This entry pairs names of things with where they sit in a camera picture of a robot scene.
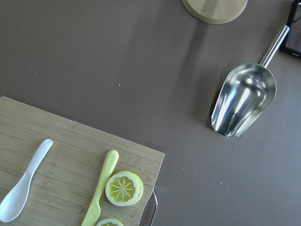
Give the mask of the white ceramic spoon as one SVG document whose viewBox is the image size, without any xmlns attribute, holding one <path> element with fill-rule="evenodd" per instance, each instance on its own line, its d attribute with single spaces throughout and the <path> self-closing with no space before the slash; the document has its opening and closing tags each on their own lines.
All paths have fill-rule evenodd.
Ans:
<svg viewBox="0 0 301 226">
<path fill-rule="evenodd" d="M 52 145 L 51 139 L 45 139 L 40 144 L 20 180 L 2 200 L 0 204 L 1 222 L 13 221 L 22 212 L 29 196 L 32 178 Z"/>
</svg>

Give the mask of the steel scoop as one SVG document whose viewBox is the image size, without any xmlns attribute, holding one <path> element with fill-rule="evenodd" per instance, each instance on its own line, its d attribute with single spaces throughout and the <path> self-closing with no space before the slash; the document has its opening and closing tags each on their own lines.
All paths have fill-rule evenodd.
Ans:
<svg viewBox="0 0 301 226">
<path fill-rule="evenodd" d="M 268 65 L 289 30 L 287 25 L 278 29 L 258 63 L 239 65 L 228 74 L 211 116 L 215 132 L 241 136 L 272 103 L 277 84 Z"/>
</svg>

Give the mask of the lemon slice near knife blade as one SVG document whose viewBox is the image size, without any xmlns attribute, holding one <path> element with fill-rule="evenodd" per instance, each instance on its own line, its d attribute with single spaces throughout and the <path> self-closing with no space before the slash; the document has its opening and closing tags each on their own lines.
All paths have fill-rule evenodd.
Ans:
<svg viewBox="0 0 301 226">
<path fill-rule="evenodd" d="M 123 223 L 116 218 L 105 218 L 100 220 L 96 226 L 123 226 Z"/>
</svg>

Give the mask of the bamboo cutting board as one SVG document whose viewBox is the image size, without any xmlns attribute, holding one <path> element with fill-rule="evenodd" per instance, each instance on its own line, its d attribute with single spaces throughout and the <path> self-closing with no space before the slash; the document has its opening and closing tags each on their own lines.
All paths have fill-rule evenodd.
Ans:
<svg viewBox="0 0 301 226">
<path fill-rule="evenodd" d="M 102 195 L 100 219 L 117 218 L 126 226 L 140 224 L 164 159 L 162 152 L 8 97 L 0 99 L 1 198 L 22 177 L 47 138 L 53 145 L 33 176 L 24 209 L 10 225 L 81 225 L 110 150 L 119 153 L 114 172 L 136 173 L 144 192 L 130 207 L 117 207 Z"/>
</svg>

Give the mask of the yellow plastic knife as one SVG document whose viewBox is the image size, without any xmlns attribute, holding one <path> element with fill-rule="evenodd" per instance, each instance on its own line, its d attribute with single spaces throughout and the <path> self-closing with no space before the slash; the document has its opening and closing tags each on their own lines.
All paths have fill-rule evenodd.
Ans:
<svg viewBox="0 0 301 226">
<path fill-rule="evenodd" d="M 116 167 L 118 159 L 119 159 L 119 153 L 117 151 L 110 150 L 107 153 L 94 195 L 92 197 L 89 208 L 81 224 L 82 226 L 94 226 L 95 223 L 97 222 L 101 213 L 99 201 L 106 187 L 106 184 Z"/>
</svg>

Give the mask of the wooden mug tree stand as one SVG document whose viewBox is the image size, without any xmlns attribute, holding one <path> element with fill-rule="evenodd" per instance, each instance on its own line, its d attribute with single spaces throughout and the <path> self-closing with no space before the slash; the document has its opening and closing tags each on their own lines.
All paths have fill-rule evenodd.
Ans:
<svg viewBox="0 0 301 226">
<path fill-rule="evenodd" d="M 182 3 L 193 17 L 208 24 L 229 23 L 247 6 L 247 0 L 183 0 Z"/>
</svg>

